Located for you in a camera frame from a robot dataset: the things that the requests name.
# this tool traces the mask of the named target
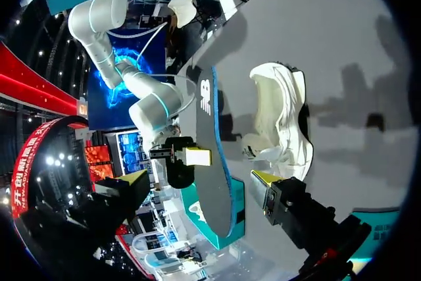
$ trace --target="ceiling light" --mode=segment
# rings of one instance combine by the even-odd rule
[[[47,163],[47,165],[52,166],[54,164],[54,158],[52,158],[51,156],[48,156],[45,162]]]

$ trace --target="white shoe upper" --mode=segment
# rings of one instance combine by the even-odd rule
[[[244,137],[245,151],[252,149],[253,154],[248,155],[252,160],[270,161],[279,176],[304,179],[313,148],[298,125],[299,112],[305,103],[303,73],[292,73],[278,63],[266,63],[252,69],[250,78],[258,89],[255,128],[259,135]]]

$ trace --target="white table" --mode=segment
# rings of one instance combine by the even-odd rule
[[[314,161],[307,190],[342,221],[354,208],[401,204],[414,167],[418,134],[411,124],[406,84],[410,61],[382,0],[250,0],[183,67],[180,74],[215,66],[225,113],[234,133],[253,131],[257,91],[251,69],[281,61],[305,73]],[[183,80],[177,80],[187,89]],[[382,113],[385,132],[366,128],[371,113]],[[180,126],[195,137],[195,107],[180,115]],[[242,280],[257,280],[253,262],[268,268],[259,280],[285,280],[303,264],[279,226],[264,219],[248,193],[252,165],[239,142],[224,142],[232,174],[245,182],[248,247],[240,263],[251,267]]]

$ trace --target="led screen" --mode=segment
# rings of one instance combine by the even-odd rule
[[[118,135],[118,150],[125,174],[147,169],[151,173],[151,164],[142,148],[139,132]]]
[[[89,166],[89,175],[92,182],[105,178],[114,178],[111,164]]]
[[[121,30],[120,33],[133,34],[136,32],[139,33],[140,31]],[[142,72],[148,74],[165,73],[165,28],[155,36],[138,63],[136,62],[139,52],[143,49],[153,33],[151,32],[141,37],[129,39],[110,36],[112,46],[114,47],[116,63],[122,59],[128,59]],[[112,130],[134,127],[128,109],[135,102],[139,101],[139,99],[127,90],[124,82],[115,89],[109,89],[102,80],[95,65],[92,65],[91,72],[89,73],[87,100],[89,103],[89,128],[91,130]]]
[[[108,146],[85,147],[85,156],[88,164],[110,162]]]

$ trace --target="new balance logo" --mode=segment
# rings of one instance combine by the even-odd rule
[[[209,79],[202,80],[200,83],[200,95],[202,100],[200,100],[200,108],[204,110],[208,115],[212,114],[211,104],[211,85]]]

